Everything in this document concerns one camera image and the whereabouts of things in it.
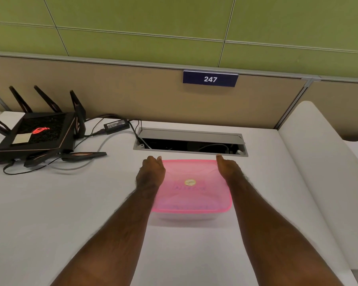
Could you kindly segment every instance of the glowing red logo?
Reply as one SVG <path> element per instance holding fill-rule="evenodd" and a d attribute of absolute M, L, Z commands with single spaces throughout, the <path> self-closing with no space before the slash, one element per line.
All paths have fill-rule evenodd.
<path fill-rule="evenodd" d="M 49 127 L 38 127 L 37 129 L 35 129 L 32 134 L 37 134 L 37 133 L 41 133 L 44 130 L 48 130 L 50 129 Z"/>

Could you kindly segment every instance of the desk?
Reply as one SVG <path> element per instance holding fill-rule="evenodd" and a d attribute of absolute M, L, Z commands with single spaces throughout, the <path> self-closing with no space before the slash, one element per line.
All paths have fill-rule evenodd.
<path fill-rule="evenodd" d="M 0 120 L 12 127 L 22 115 L 4 112 Z M 87 123 L 87 134 L 96 123 L 97 120 Z M 305 234 L 341 281 L 346 286 L 357 286 L 276 130 L 160 122 L 143 122 L 143 126 L 241 133 L 249 157 L 231 159 L 262 196 Z M 77 150 L 95 151 L 104 139 L 104 136 L 89 138 Z M 134 190 L 135 176 L 148 155 L 162 155 L 163 159 L 215 158 L 204 154 L 136 151 L 134 142 L 131 134 L 115 136 L 102 149 L 108 157 L 74 172 L 44 168 L 7 176 L 0 166 L 0 286 L 49 285 Z M 73 167 L 64 162 L 56 165 Z M 152 215 L 132 285 L 258 285 L 234 208 L 211 221 L 168 222 Z"/>

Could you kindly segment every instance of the number sign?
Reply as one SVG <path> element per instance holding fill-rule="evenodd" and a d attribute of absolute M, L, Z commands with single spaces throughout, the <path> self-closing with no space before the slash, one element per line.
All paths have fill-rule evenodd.
<path fill-rule="evenodd" d="M 183 71 L 183 83 L 191 84 L 234 87 L 238 77 L 238 74 Z"/>

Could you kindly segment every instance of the container lid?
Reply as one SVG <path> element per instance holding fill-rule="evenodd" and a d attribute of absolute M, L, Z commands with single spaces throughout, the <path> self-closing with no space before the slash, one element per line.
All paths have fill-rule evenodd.
<path fill-rule="evenodd" d="M 163 160 L 166 175 L 152 211 L 174 214 L 222 213 L 232 198 L 215 160 Z"/>

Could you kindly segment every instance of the person's right arm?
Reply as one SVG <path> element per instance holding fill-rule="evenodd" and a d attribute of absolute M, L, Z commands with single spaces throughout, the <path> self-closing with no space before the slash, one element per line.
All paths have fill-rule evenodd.
<path fill-rule="evenodd" d="M 343 286 L 309 241 L 248 182 L 236 162 L 216 157 L 260 286 Z"/>

